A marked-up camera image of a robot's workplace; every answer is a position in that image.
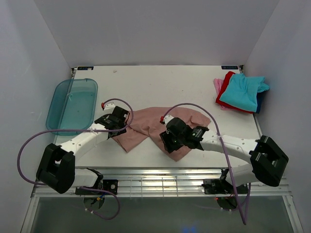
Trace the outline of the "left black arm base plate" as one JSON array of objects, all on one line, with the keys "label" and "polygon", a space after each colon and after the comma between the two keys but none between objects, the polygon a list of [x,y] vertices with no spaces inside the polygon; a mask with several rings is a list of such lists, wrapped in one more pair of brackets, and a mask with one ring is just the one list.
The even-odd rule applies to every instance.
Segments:
[{"label": "left black arm base plate", "polygon": [[[101,180],[99,182],[96,182],[94,184],[93,187],[91,187],[90,189],[100,189],[100,190],[105,190],[105,191],[109,191],[113,194],[117,194],[118,193],[118,180]],[[76,195],[102,195],[102,192],[98,192],[98,191],[88,191],[85,189],[80,189],[80,188],[76,188],[75,189],[75,194]]]}]

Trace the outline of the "dusty pink t shirt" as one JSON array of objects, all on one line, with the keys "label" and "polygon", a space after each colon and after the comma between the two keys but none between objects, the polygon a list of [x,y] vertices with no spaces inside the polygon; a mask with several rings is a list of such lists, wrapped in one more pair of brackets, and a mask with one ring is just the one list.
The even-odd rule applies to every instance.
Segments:
[{"label": "dusty pink t shirt", "polygon": [[[190,152],[190,149],[183,146],[177,151],[168,153],[165,151],[164,144],[160,138],[160,133],[166,130],[166,127],[160,124],[160,118],[167,110],[168,107],[150,107],[134,111],[134,119],[126,129],[126,133],[113,137],[113,140],[124,151],[129,152],[149,137],[168,157],[176,162],[181,160]],[[211,122],[207,116],[189,108],[176,107],[170,111],[170,115],[182,119],[192,128],[196,126],[207,127]]]}]

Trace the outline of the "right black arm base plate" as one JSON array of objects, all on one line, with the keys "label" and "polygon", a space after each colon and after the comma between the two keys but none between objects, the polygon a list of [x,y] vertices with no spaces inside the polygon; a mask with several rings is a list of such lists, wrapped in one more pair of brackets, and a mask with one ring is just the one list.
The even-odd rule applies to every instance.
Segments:
[{"label": "right black arm base plate", "polygon": [[204,179],[202,187],[205,194],[234,194],[233,185],[218,179]]}]

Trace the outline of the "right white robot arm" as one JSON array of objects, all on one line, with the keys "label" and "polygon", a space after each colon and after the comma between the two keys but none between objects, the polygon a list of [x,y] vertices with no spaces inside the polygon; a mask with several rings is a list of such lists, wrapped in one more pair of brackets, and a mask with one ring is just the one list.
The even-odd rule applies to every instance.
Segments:
[{"label": "right white robot arm", "polygon": [[235,191],[245,194],[246,185],[253,182],[279,186],[289,158],[272,138],[264,135],[260,139],[218,136],[207,127],[191,128],[171,115],[162,117],[160,122],[166,127],[160,137],[168,153],[187,147],[223,153],[246,162],[243,166],[222,169],[218,179],[205,179],[202,185],[205,194],[234,194]]}]

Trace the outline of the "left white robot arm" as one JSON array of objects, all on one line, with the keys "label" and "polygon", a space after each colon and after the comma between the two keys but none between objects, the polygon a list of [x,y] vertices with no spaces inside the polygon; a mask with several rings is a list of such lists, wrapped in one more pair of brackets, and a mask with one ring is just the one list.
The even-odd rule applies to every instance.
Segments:
[{"label": "left white robot arm", "polygon": [[104,115],[95,120],[86,132],[59,145],[47,145],[36,172],[37,180],[60,194],[81,186],[92,194],[100,193],[103,174],[90,168],[76,168],[76,162],[99,143],[126,133],[124,127],[129,115],[129,111],[107,104]]}]

